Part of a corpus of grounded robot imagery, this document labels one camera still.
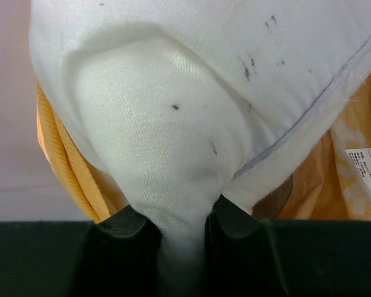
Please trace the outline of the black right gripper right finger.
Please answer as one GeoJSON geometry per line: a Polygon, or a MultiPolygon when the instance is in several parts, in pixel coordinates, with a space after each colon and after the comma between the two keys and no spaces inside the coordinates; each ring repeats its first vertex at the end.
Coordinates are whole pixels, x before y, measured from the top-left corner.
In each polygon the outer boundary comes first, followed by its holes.
{"type": "Polygon", "coordinates": [[[258,221],[221,197],[205,247],[211,296],[371,296],[371,222],[258,221]]]}

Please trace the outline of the yellow Mickey Mouse pillowcase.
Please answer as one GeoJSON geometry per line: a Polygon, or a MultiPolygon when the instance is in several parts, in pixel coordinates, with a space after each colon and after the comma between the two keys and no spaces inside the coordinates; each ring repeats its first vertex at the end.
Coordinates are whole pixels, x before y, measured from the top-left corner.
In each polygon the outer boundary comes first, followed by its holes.
{"type": "MultiPolygon", "coordinates": [[[[127,205],[116,187],[103,185],[61,120],[37,89],[39,145],[61,184],[84,214],[102,222],[127,205]]],[[[371,149],[371,74],[331,129],[282,186],[251,208],[256,219],[371,220],[371,202],[357,179],[347,149],[371,149]]]]}

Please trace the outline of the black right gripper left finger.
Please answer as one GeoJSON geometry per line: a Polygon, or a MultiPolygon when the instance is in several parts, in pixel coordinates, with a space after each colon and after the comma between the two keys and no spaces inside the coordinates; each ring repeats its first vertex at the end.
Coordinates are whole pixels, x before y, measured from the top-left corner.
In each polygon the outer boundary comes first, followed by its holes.
{"type": "Polygon", "coordinates": [[[0,222],[0,296],[153,296],[160,237],[130,207],[99,224],[0,222]]]}

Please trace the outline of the white pillow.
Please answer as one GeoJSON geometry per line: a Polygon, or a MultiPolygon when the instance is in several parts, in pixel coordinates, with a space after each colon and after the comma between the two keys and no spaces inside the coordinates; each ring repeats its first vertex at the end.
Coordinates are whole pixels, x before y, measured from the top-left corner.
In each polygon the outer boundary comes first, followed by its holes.
{"type": "Polygon", "coordinates": [[[158,295],[200,296],[220,195],[282,185],[371,73],[371,1],[32,1],[29,47],[57,178],[146,216],[158,295]]]}

